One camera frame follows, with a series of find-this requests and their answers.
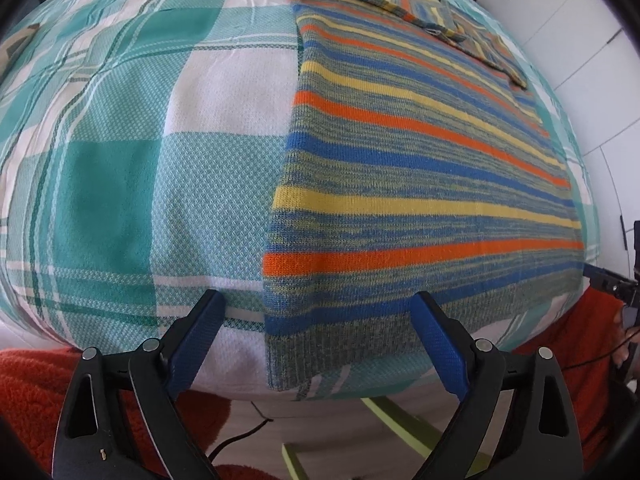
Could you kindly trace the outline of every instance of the striped sweater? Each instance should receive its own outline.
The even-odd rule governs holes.
[[[580,280],[566,161],[502,41],[439,0],[291,0],[303,41],[263,260],[270,386],[472,332]]]

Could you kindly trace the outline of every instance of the black cable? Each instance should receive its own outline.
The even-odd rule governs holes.
[[[251,405],[255,408],[255,411],[258,412],[258,415],[260,415],[264,420],[260,424],[258,424],[255,428],[253,428],[252,430],[246,431],[245,433],[241,433],[241,434],[236,435],[236,436],[232,436],[231,438],[228,438],[228,439],[220,442],[220,444],[218,444],[216,446],[216,449],[214,449],[207,456],[207,458],[209,459],[210,462],[213,462],[213,460],[220,453],[220,451],[225,449],[225,447],[228,446],[229,444],[233,444],[234,442],[237,442],[238,440],[242,440],[244,438],[247,438],[248,436],[252,436],[252,434],[257,433],[257,431],[260,431],[264,426],[266,426],[268,422],[273,422],[272,418],[269,418],[268,416],[264,416],[262,414],[262,412],[258,409],[258,406],[256,406],[253,401],[251,402]]]
[[[635,332],[633,332],[632,335],[627,337],[622,343],[620,343],[618,346],[616,346],[611,352],[608,352],[608,353],[606,353],[604,355],[598,356],[598,357],[593,358],[593,359],[589,359],[588,361],[577,363],[575,365],[565,366],[564,368],[561,368],[561,370],[563,372],[565,372],[567,370],[572,370],[573,368],[580,368],[581,366],[590,365],[590,364],[595,363],[597,361],[601,361],[602,359],[606,359],[607,357],[610,357],[613,354],[613,352],[615,352],[619,348],[622,348],[625,344],[627,344],[629,341],[631,341],[631,339],[634,338],[639,333],[640,333],[640,328],[638,330],[636,330]]]

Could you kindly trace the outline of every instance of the red fuzzy fabric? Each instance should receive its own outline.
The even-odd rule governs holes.
[[[622,302],[609,294],[588,288],[569,312],[515,352],[531,354],[546,346],[561,368],[606,354],[616,346],[613,318],[621,307]],[[585,470],[607,445],[608,429],[598,429],[598,425],[609,402],[609,361],[602,359],[563,373],[578,421]]]
[[[66,388],[80,354],[57,351],[5,350],[0,352],[0,412],[31,451],[44,471],[51,471],[53,443]],[[131,431],[145,466],[166,474],[146,432],[132,392],[122,392]],[[201,449],[207,449],[229,416],[230,401],[211,394],[186,391],[176,408]],[[224,465],[216,470],[223,480],[276,480],[256,469]]]

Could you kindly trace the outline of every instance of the green and white checkered cloth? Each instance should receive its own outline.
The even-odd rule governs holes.
[[[569,121],[500,34],[556,133],[588,260],[598,227]],[[340,398],[434,377],[422,352],[351,364],[289,392],[266,386],[261,263],[301,45],[288,0],[48,0],[0,86],[0,314],[84,348],[135,348],[204,289],[226,321],[195,387],[231,398]],[[514,348],[572,306],[555,298],[480,335]]]

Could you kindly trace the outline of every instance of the green chair leg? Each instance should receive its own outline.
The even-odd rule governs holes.
[[[291,449],[290,444],[282,444],[282,457],[289,470],[291,480],[309,480],[296,453]]]
[[[369,397],[362,399],[362,402],[423,458],[431,454],[442,436],[442,433],[431,424],[407,413],[387,397]],[[468,476],[484,471],[489,467],[489,462],[491,462],[490,456],[478,453]]]

